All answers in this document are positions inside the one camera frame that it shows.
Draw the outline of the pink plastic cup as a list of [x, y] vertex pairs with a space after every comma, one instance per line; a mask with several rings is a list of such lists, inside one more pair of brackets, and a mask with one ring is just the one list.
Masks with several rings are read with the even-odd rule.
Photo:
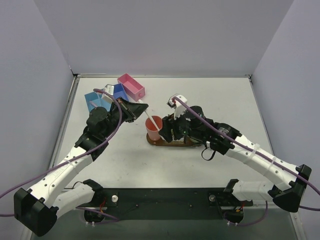
[[159, 139], [161, 139], [161, 136], [159, 134], [159, 130], [161, 130], [163, 128], [162, 118], [160, 116], [152, 115], [152, 119], [156, 123], [157, 127], [154, 125], [154, 123], [151, 121], [150, 118], [146, 119], [145, 127], [146, 127], [147, 134], [148, 134], [149, 138], [152, 141], [158, 141]]

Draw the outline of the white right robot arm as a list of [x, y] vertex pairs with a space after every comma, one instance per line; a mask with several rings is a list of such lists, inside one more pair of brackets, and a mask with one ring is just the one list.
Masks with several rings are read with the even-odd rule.
[[238, 201], [272, 201], [287, 212], [298, 211], [312, 172], [309, 166], [296, 166], [277, 158], [234, 127], [205, 117], [197, 105], [185, 110], [180, 117], [173, 114], [163, 117], [159, 134], [168, 143], [188, 137], [213, 153], [240, 161], [268, 179], [262, 182], [231, 180], [227, 190]]

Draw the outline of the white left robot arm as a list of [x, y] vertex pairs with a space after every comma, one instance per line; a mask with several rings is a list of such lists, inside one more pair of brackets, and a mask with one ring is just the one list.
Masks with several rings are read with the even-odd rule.
[[86, 181], [73, 190], [62, 191], [103, 153], [122, 123], [134, 122], [148, 107], [146, 103], [129, 102], [119, 97], [109, 110], [101, 106], [92, 109], [82, 135], [67, 156], [29, 189], [20, 188], [15, 192], [14, 217], [36, 236], [42, 237], [59, 217], [77, 206], [100, 204], [102, 187], [95, 182]]

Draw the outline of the pink white toothbrush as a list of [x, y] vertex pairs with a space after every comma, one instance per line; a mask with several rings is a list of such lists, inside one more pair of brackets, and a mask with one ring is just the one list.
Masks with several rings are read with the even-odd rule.
[[90, 101], [90, 104], [91, 104], [92, 106], [94, 106], [95, 108], [97, 107], [97, 105], [96, 105], [93, 101]]

